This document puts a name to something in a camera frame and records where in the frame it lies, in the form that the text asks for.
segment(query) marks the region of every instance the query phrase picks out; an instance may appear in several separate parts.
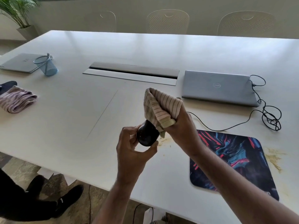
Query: dell laptop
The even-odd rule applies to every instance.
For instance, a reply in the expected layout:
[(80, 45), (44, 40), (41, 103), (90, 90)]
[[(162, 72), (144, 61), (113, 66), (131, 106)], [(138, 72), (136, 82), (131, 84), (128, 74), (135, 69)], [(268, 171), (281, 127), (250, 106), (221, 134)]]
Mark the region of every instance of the dell laptop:
[(247, 75), (185, 71), (182, 97), (259, 106)]
[(8, 70), (8, 71), (18, 71), (24, 73), (32, 73), (35, 71), (38, 66), (33, 63), (33, 61), (43, 55), (40, 54), (29, 54), (29, 53), (21, 53), (14, 58), (6, 61), (3, 64), (0, 64), (0, 69)]

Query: black shoe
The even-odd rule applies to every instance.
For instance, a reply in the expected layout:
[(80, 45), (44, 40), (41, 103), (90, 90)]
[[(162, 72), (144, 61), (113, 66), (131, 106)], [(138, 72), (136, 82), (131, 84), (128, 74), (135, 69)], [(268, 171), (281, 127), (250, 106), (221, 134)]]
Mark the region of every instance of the black shoe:
[(53, 215), (53, 218), (60, 217), (69, 206), (75, 203), (82, 195), (83, 189), (83, 185), (79, 184), (72, 188), (67, 194), (60, 197), (57, 201), (57, 209)]
[(45, 178), (42, 175), (36, 176), (29, 184), (26, 189), (27, 195), (30, 197), (37, 199), (39, 197), (40, 192), (42, 191), (43, 184), (45, 182)]

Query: white chair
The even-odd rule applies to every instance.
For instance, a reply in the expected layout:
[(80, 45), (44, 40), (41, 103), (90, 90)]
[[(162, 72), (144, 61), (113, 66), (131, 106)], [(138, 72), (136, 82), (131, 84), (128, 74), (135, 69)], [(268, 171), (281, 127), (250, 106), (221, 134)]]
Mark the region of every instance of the white chair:
[(116, 16), (111, 11), (94, 12), (84, 18), (87, 31), (116, 32)]
[(164, 9), (147, 16), (147, 33), (185, 35), (189, 26), (189, 15), (181, 10)]
[(217, 35), (240, 37), (273, 37), (275, 17), (267, 12), (239, 11), (225, 15), (219, 22)]

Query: hand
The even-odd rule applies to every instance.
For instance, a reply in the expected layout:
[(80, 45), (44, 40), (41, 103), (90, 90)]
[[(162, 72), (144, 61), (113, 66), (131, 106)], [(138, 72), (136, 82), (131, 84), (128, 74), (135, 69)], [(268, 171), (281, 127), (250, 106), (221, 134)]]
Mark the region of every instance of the hand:
[(124, 127), (119, 135), (117, 150), (118, 173), (117, 181), (122, 184), (133, 184), (138, 180), (146, 162), (157, 153), (158, 141), (145, 152), (135, 151), (138, 144), (136, 127)]
[(184, 105), (181, 106), (176, 123), (165, 130), (190, 158), (198, 155), (198, 148), (204, 146)]

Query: table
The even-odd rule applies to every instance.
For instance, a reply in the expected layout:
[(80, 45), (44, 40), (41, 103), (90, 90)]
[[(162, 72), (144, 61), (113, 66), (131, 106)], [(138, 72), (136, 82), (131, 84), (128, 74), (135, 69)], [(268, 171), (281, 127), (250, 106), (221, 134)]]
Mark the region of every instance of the table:
[[(282, 111), (282, 129), (267, 129), (255, 113), (227, 133), (255, 137), (264, 152), (276, 149), (281, 173), (269, 161), (280, 201), (299, 213), (299, 40), (50, 31), (0, 57), (3, 63), (21, 52), (53, 55), (57, 75), (45, 77), (0, 71), (1, 82), (39, 96), (19, 114), (0, 111), (0, 151), (109, 190), (117, 174), (116, 144), (123, 126), (144, 121), (148, 87), (180, 96), (185, 70), (256, 74), (269, 105)], [(115, 79), (82, 73), (94, 62), (180, 70), (176, 86)], [(188, 111), (210, 128), (223, 129), (247, 120), (251, 108), (184, 99)], [(194, 119), (197, 129), (205, 128)], [(169, 138), (147, 163), (131, 199), (197, 223), (239, 223), (222, 197), (189, 180), (189, 158)]]

